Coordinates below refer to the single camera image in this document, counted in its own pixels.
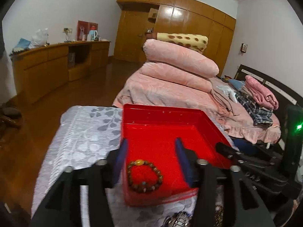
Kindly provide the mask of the brown bead bracelet amber stone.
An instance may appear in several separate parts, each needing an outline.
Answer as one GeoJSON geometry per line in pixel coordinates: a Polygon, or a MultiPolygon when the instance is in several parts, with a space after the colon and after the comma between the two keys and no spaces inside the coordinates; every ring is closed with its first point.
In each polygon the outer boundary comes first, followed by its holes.
{"type": "Polygon", "coordinates": [[[126,167],[127,184],[136,193],[151,193],[164,181],[162,172],[150,161],[138,159],[126,167]]]}

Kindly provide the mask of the silver metal wristwatch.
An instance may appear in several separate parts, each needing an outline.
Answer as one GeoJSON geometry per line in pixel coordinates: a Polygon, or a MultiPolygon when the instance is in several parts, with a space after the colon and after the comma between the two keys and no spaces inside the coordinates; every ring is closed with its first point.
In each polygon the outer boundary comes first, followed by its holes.
{"type": "Polygon", "coordinates": [[[167,215],[162,227],[187,227],[191,225],[192,216],[185,211],[167,215]]]}

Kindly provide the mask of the pink bed sheet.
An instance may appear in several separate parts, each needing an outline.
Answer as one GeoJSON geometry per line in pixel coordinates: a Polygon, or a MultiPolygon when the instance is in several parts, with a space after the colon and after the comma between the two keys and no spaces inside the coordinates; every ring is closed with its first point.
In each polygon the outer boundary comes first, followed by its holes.
{"type": "Polygon", "coordinates": [[[235,116],[233,112],[220,105],[210,93],[155,79],[139,71],[127,79],[113,101],[113,105],[118,108],[127,103],[199,109],[219,123],[229,136],[244,138],[252,144],[259,140],[274,144],[281,136],[280,123],[275,115],[272,115],[272,126],[258,127],[253,124],[252,117],[240,103],[234,104],[237,113],[235,116]]]}

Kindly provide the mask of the plaid folded clothes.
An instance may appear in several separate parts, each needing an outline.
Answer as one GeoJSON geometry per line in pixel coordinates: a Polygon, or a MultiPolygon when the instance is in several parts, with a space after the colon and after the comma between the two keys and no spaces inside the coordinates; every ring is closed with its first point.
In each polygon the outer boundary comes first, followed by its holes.
{"type": "Polygon", "coordinates": [[[240,92],[236,92],[236,99],[240,104],[245,108],[248,112],[249,116],[253,120],[254,126],[263,126],[270,127],[273,124],[273,120],[271,118],[272,111],[269,111],[258,103],[252,101],[247,95],[242,94],[240,92]]]}

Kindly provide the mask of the grey floral table cloth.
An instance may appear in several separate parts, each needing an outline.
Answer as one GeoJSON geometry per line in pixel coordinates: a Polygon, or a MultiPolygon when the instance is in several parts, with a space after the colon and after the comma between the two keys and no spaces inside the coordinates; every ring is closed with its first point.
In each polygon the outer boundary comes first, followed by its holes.
{"type": "MultiPolygon", "coordinates": [[[[164,124],[165,114],[186,114],[188,117],[185,121],[194,121],[198,115],[204,114],[200,110],[171,108],[171,107],[156,107],[142,105],[125,105],[125,110],[128,108],[127,114],[130,114],[131,121],[135,124],[135,115],[143,118],[147,114],[145,120],[159,121],[159,124],[164,124]]],[[[61,117],[60,128],[58,129],[42,164],[39,176],[34,190],[32,203],[32,220],[30,226],[51,226],[50,217],[42,218],[44,223],[36,223],[37,218],[42,217],[38,212],[38,205],[43,201],[47,191],[51,188],[54,182],[58,179],[66,166],[74,167],[74,169],[83,169],[90,167],[99,159],[105,159],[106,155],[119,148],[122,131],[122,109],[114,107],[82,107],[74,106],[70,108],[61,117]]],[[[202,148],[202,142],[199,149],[202,152],[211,148],[211,144],[222,142],[230,147],[236,148],[223,128],[215,121],[214,118],[208,119],[203,115],[201,118],[208,122],[211,130],[214,128],[214,134],[211,135],[207,131],[205,135],[196,135],[202,141],[202,138],[207,138],[206,148],[202,148]]],[[[110,210],[112,210],[115,226],[160,226],[165,217],[176,212],[186,211],[192,213],[195,203],[195,192],[182,193],[168,198],[165,204],[155,207],[128,207],[123,200],[122,181],[119,179],[118,185],[114,189],[107,191],[110,210]]],[[[81,186],[80,190],[80,210],[82,226],[89,226],[88,216],[88,187],[81,186]]]]}

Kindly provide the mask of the beige folded garment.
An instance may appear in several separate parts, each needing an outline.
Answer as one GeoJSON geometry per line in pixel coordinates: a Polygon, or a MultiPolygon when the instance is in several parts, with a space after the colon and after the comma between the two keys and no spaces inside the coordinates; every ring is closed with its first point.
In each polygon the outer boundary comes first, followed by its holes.
{"type": "Polygon", "coordinates": [[[209,79],[212,84],[211,95],[221,115],[238,116],[240,114],[236,91],[222,80],[214,77],[209,79]]]}

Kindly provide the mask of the pink folded towel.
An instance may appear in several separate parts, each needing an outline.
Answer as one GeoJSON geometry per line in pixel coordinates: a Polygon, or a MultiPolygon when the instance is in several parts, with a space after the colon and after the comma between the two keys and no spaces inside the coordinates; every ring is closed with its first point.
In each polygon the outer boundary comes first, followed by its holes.
{"type": "Polygon", "coordinates": [[[257,79],[250,75],[245,76],[245,86],[252,93],[254,101],[260,106],[273,111],[279,108],[276,96],[257,79]]]}

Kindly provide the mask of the red plastic tray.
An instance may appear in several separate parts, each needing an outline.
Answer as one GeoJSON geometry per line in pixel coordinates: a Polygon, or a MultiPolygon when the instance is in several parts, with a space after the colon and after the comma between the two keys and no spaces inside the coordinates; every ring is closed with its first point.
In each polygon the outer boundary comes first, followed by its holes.
{"type": "Polygon", "coordinates": [[[231,143],[205,112],[198,109],[125,104],[121,135],[128,142],[122,184],[125,203],[131,207],[147,207],[186,199],[197,194],[184,180],[175,151],[180,138],[185,148],[212,166],[229,169],[232,162],[216,152],[215,145],[231,143]],[[136,193],[127,184],[126,167],[134,160],[152,162],[164,176],[158,190],[136,193]]]}

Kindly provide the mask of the wooden sideboard desk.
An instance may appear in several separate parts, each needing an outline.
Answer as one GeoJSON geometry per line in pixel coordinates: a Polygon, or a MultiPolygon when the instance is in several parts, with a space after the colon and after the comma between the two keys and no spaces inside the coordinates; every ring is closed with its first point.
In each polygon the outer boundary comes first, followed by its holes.
{"type": "Polygon", "coordinates": [[[110,42],[71,42],[31,49],[12,59],[17,97],[32,104],[108,63],[110,42]]]}

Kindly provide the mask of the lower pink folded quilt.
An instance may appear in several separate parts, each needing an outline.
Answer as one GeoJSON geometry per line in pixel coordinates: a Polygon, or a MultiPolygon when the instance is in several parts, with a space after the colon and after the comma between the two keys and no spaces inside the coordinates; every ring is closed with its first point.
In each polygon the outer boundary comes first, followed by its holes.
{"type": "Polygon", "coordinates": [[[208,79],[165,63],[144,63],[139,69],[139,72],[146,76],[183,85],[206,93],[210,93],[212,89],[212,84],[208,79]]]}

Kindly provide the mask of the upper pink folded quilt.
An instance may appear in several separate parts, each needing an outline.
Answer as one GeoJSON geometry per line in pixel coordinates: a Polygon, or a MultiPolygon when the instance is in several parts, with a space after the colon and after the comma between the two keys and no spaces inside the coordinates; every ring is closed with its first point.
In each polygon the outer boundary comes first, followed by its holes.
{"type": "Polygon", "coordinates": [[[204,55],[176,44],[149,39],[143,45],[148,61],[167,63],[207,79],[219,73],[217,64],[204,55]]]}

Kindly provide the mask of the white plastic bag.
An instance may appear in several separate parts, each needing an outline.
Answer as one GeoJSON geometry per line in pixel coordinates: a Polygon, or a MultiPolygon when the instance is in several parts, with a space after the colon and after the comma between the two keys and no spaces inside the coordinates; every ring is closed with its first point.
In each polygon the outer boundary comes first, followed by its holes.
{"type": "Polygon", "coordinates": [[[48,40],[48,28],[39,29],[34,36],[32,36],[29,48],[39,48],[47,45],[48,40]]]}

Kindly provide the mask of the red picture frames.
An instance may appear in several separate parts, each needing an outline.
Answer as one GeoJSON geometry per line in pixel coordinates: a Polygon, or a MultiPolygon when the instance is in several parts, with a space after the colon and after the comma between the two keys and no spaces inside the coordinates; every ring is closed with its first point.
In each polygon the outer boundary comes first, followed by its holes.
{"type": "Polygon", "coordinates": [[[87,35],[89,34],[91,28],[98,30],[98,23],[93,22],[85,22],[85,21],[77,21],[77,40],[82,40],[83,36],[85,40],[87,39],[87,35]]]}

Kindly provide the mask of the wooden wardrobe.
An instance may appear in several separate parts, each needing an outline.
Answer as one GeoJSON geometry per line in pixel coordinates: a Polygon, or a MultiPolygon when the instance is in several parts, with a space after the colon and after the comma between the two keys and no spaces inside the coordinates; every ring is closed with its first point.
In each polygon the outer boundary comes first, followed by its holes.
{"type": "Polygon", "coordinates": [[[113,56],[144,63],[149,32],[190,33],[208,37],[204,55],[224,70],[236,19],[197,0],[117,0],[122,12],[113,56]]]}

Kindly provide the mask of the wall telephone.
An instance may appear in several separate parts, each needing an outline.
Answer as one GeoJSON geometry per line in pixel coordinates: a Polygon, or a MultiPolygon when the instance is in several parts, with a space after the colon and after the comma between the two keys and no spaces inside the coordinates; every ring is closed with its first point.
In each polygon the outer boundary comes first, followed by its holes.
{"type": "Polygon", "coordinates": [[[242,43],[240,47],[240,52],[245,53],[247,51],[247,47],[248,47],[247,44],[242,43]]]}

